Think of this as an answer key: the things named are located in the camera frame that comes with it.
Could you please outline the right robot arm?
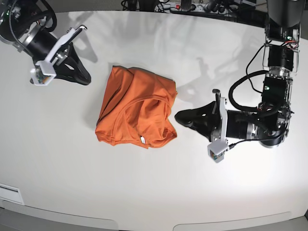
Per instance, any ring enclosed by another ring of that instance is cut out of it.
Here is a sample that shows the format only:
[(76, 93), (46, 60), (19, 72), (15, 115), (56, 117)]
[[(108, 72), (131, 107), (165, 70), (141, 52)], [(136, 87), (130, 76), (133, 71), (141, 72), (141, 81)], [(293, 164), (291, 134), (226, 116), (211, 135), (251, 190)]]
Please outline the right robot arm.
[(36, 0), (2, 0), (0, 2), (0, 40), (13, 45), (32, 58), (31, 84), (47, 86), (54, 79), (89, 85), (91, 76), (78, 57), (73, 40), (85, 25), (70, 28), (56, 38), (57, 17), (43, 0), (41, 9)]

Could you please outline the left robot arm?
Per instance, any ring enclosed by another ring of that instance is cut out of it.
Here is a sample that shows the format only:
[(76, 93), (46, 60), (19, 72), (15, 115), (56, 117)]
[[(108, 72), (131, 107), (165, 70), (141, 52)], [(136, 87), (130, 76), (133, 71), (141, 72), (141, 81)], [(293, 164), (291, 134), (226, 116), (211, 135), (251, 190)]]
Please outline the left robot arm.
[[(263, 69), (246, 73), (230, 87), (227, 100), (234, 110), (225, 108), (226, 100), (214, 89), (213, 102), (175, 115), (179, 124), (197, 131), (219, 147), (233, 148), (228, 138), (237, 139), (239, 143), (257, 141), (266, 147), (275, 147), (288, 135), (293, 75), (298, 68), (300, 21), (306, 3), (303, 0), (269, 0), (266, 4), (266, 40), (261, 47)], [(255, 107), (238, 104), (233, 96), (236, 88), (260, 75), (265, 77), (261, 102)]]

